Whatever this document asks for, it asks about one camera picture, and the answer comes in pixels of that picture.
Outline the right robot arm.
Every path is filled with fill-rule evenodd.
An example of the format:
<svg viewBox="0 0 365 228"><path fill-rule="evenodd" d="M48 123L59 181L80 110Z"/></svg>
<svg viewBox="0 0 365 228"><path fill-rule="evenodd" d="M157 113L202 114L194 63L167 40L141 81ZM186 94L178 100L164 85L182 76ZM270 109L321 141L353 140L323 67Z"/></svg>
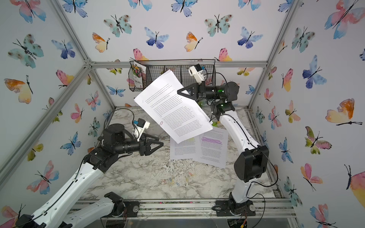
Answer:
<svg viewBox="0 0 365 228"><path fill-rule="evenodd" d="M177 91L178 95L192 99L211 101L213 118L228 131L237 149L238 158L234 170L238 177L233 191L227 200L217 200L212 207L218 217L255 216L255 208L249 192L253 185L262 186L258 181L267 170L269 149L260 145L244 128L233 106L237 100L239 86L235 82L223 85L206 85L205 82L193 83Z"/></svg>

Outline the plain text document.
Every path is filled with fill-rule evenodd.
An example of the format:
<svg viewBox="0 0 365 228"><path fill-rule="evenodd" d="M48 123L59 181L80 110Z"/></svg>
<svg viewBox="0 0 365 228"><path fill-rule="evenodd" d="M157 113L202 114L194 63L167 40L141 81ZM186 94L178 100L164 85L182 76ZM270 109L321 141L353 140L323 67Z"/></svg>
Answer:
<svg viewBox="0 0 365 228"><path fill-rule="evenodd" d="M168 70L144 89L134 101L177 143L213 129L208 116L191 99L180 96L183 86Z"/></svg>

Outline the purple highlighted document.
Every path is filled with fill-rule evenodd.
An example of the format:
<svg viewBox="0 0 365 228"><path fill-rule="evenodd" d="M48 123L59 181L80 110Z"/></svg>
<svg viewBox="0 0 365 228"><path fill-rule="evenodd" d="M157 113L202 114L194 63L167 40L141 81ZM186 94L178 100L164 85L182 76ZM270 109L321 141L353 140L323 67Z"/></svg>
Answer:
<svg viewBox="0 0 365 228"><path fill-rule="evenodd" d="M228 135L226 129L218 127L201 134L194 161L224 169L227 162Z"/></svg>

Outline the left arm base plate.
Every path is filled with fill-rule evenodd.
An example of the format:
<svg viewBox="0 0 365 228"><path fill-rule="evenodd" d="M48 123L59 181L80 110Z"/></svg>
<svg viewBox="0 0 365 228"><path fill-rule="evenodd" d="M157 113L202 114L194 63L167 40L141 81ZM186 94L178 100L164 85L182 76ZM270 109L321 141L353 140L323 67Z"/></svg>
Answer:
<svg viewBox="0 0 365 228"><path fill-rule="evenodd" d="M118 202L113 207L112 212L102 218L136 218L140 209L140 201L124 201Z"/></svg>

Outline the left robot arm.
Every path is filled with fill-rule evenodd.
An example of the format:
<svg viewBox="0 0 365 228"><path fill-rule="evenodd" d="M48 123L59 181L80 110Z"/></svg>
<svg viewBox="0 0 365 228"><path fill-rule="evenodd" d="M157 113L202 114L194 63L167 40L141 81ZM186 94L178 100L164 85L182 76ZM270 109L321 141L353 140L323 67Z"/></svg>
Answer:
<svg viewBox="0 0 365 228"><path fill-rule="evenodd" d="M117 161L139 153L140 156L150 156L163 147L164 143L158 137L146 134L144 131L150 123L144 119L133 119L134 133L126 130L120 123L105 125L98 145L87 154L75 174L65 185L43 206L33 214L23 214L15 223L16 228L84 228L97 219L122 218L137 215L134 208L139 203L125 203L124 199L114 192L107 193L99 201L70 214L70 209L80 199L84 192L99 177Z"/></svg>

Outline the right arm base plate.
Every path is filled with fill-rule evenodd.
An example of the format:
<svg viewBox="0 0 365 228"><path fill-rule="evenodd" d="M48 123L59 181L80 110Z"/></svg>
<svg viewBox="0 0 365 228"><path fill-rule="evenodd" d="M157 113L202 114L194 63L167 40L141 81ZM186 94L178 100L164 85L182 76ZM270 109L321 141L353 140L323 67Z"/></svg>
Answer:
<svg viewBox="0 0 365 228"><path fill-rule="evenodd" d="M217 200L212 210L216 212L218 217L228 216L255 216L256 209L251 200L243 203L236 203L232 199Z"/></svg>

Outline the yellow highlighted document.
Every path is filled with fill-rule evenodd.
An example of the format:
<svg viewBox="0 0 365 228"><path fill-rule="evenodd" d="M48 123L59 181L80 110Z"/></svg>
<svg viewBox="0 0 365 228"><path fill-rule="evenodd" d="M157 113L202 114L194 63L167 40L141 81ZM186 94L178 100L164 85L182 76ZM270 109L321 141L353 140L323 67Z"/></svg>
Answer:
<svg viewBox="0 0 365 228"><path fill-rule="evenodd" d="M173 138L170 138L170 160L193 159L196 160L199 156L201 145L199 137L194 137L177 143Z"/></svg>

